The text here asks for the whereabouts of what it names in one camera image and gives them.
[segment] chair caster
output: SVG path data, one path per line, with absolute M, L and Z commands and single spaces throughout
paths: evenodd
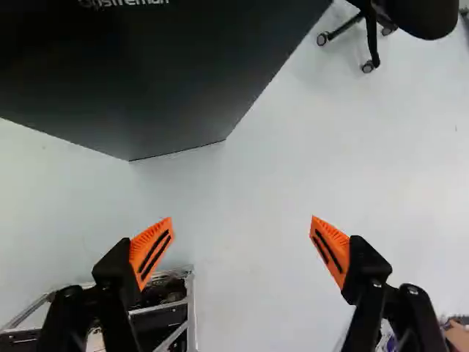
M 361 72 L 371 73 L 374 70 L 374 65 L 372 60 L 368 60 L 365 64 L 361 65 Z
M 387 37 L 388 35 L 393 34 L 395 31 L 395 28 L 383 27 L 381 29 L 381 35 Z
M 319 35 L 317 36 L 316 38 L 316 44 L 318 46 L 324 46 L 328 43 L 329 39 L 328 39 L 328 35 L 329 35 L 329 32 L 323 32 L 323 33 L 319 33 Z

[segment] white floor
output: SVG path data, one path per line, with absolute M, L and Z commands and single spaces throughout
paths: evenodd
M 351 309 L 308 238 L 311 215 L 360 234 L 469 313 L 469 42 L 380 38 L 365 76 L 359 27 L 315 37 L 224 142 L 126 163 L 0 121 L 0 321 L 42 290 L 89 279 L 121 237 L 172 216 L 163 267 L 196 268 L 199 350 L 331 351 Z

